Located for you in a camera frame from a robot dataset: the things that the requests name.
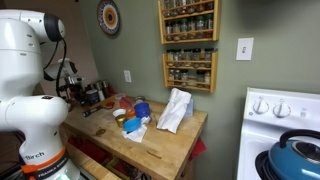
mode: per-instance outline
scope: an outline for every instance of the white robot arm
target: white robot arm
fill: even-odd
[[[20,130],[23,170],[36,179],[78,179],[68,159],[59,125],[68,114],[65,101],[32,96],[43,79],[40,44],[60,41],[65,28],[59,18],[40,12],[0,10],[0,131]]]

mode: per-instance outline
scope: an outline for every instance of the wooden butcher block table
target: wooden butcher block table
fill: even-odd
[[[113,101],[110,97],[100,104]],[[157,120],[166,104],[146,101],[150,105],[152,121],[147,125],[142,143],[125,139],[112,112],[119,108],[101,109],[89,117],[83,117],[84,109],[75,106],[69,112],[64,127],[85,136],[88,140],[115,156],[149,174],[154,179],[178,179],[197,142],[207,119],[207,113],[194,110],[193,117],[184,118],[173,134],[156,128]],[[105,133],[96,132],[104,129]]]

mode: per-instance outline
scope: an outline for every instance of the wall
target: wall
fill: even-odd
[[[161,53],[170,47],[218,47],[217,89],[190,91],[195,108],[209,113],[201,135],[207,151],[195,160],[195,179],[235,176],[246,88],[320,93],[320,1],[229,0],[222,2],[218,42],[160,44],[157,0],[114,0],[121,13],[116,36],[102,32],[99,0],[80,1],[99,76],[119,92],[167,102]],[[252,61],[235,61],[238,38],[254,37]],[[132,83],[125,83],[123,70]]]
[[[83,86],[98,80],[93,55],[90,49],[87,32],[82,19],[79,3],[74,0],[4,0],[8,9],[26,9],[39,12],[50,13],[58,16],[66,28],[67,58],[76,63],[78,75],[85,78]],[[54,52],[55,43],[42,45],[42,55],[44,62],[48,62]],[[59,43],[57,54],[52,63],[57,63],[63,58],[63,45]],[[41,85],[46,94],[57,95],[55,82],[41,81]]]

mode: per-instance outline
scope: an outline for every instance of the cord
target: cord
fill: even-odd
[[[58,97],[61,97],[60,91],[59,91],[59,81],[60,81],[61,71],[62,71],[62,68],[64,65],[64,60],[66,59],[66,55],[67,55],[67,43],[64,39],[62,39],[62,41],[64,44],[64,54],[63,54],[62,62],[60,63],[60,67],[59,67],[59,71],[58,71],[57,79],[56,79],[56,92],[57,92]]]
[[[53,51],[53,54],[50,58],[50,61],[48,62],[48,64],[43,68],[43,70],[47,69],[47,67],[51,64],[52,60],[53,60],[53,57],[56,55],[56,52],[57,52],[57,49],[58,49],[58,44],[59,44],[59,41],[56,43],[56,47],[54,48],[54,51]]]

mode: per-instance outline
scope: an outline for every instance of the light switch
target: light switch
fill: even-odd
[[[236,60],[251,60],[254,38],[239,38],[237,59]]]

